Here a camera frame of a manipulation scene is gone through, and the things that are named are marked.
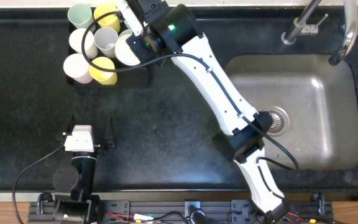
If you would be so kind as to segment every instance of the stainless steel sink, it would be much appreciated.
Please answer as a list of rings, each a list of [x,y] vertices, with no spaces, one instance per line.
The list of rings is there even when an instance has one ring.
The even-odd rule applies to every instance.
[[[328,55],[241,55],[226,72],[258,111],[269,111],[268,134],[285,146],[302,169],[348,169],[358,164],[358,104],[346,62]],[[292,166],[265,140],[266,155]]]

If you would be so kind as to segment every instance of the faucet base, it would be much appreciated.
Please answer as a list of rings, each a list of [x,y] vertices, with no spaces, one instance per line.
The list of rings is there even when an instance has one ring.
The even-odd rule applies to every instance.
[[[293,44],[295,44],[295,42],[296,42],[296,38],[293,40],[293,41],[289,41],[289,40],[287,40],[286,38],[285,38],[285,34],[286,34],[287,32],[284,32],[282,35],[281,35],[281,40],[283,41],[283,43],[284,44],[287,44],[287,45],[293,45]]]

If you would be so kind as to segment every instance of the white wall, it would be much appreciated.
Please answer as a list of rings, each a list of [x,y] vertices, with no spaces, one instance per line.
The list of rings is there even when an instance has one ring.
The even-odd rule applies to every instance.
[[[70,7],[76,3],[97,6],[117,0],[0,0],[0,7]],[[305,6],[310,0],[166,0],[169,5],[187,6]],[[322,0],[320,6],[343,5],[343,0]]]

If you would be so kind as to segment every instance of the black tray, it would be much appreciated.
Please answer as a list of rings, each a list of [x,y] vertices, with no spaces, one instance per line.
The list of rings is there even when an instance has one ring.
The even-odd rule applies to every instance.
[[[70,23],[68,30],[72,33],[76,27]],[[121,30],[126,30],[125,23],[121,23]],[[75,54],[76,51],[68,46],[68,55]],[[105,55],[98,50],[98,55],[96,57],[105,57]],[[129,66],[124,65],[116,58],[110,58],[114,63],[115,68],[127,68]],[[84,87],[84,88],[145,88],[150,84],[150,77],[152,72],[153,65],[144,68],[137,68],[127,72],[117,72],[117,83],[115,85],[102,85],[96,80],[88,84],[81,84],[75,81],[72,77],[66,76],[66,82],[72,86]]]

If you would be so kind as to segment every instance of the black countertop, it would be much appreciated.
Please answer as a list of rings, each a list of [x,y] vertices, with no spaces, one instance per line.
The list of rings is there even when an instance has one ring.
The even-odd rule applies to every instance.
[[[242,54],[330,54],[342,43],[342,9],[321,8],[330,17],[314,37],[281,43],[300,9],[195,10],[224,67]],[[53,151],[55,134],[72,115],[95,134],[112,117],[117,148],[98,157],[97,192],[182,189],[244,190],[246,183],[211,138],[219,126],[190,79],[167,60],[148,88],[95,90],[66,84],[66,9],[0,11],[0,191],[16,175]],[[358,94],[358,41],[347,57]],[[70,163],[64,151],[23,175],[19,190],[52,190],[52,174]],[[273,170],[284,191],[358,190],[358,166],[347,170]]]

